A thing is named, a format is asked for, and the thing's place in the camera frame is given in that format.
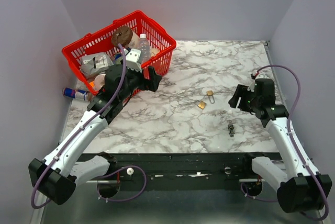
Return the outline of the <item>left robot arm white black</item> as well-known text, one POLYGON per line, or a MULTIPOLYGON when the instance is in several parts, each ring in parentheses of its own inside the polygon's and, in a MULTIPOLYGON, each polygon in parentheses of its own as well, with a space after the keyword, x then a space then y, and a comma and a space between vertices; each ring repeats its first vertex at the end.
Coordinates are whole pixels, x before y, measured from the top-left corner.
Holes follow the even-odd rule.
POLYGON ((36 192, 47 197, 47 202, 64 204, 77 186, 93 178, 109 180, 118 177, 123 170, 110 154, 101 152, 92 159, 80 163, 77 160, 92 142, 122 111, 136 90, 156 92, 162 79, 154 69, 148 67, 149 77, 143 71, 131 70, 124 65, 113 65, 105 75, 104 85, 89 103, 80 122, 72 132, 44 159, 33 159, 28 165, 33 186, 31 206, 36 192))

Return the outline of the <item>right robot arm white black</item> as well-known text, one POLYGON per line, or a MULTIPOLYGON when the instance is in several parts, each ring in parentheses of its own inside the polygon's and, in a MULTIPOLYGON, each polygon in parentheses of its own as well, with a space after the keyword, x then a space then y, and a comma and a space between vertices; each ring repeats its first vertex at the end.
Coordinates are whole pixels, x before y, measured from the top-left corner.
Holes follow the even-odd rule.
POLYGON ((259 156, 243 162, 241 173, 248 178, 257 174, 265 179, 276 191, 278 203, 286 213, 321 210, 332 180, 313 164, 288 120, 286 107, 275 101, 272 79, 255 79, 251 86, 239 84, 228 101, 230 107, 251 113, 261 121, 285 165, 281 170, 270 158, 259 156))

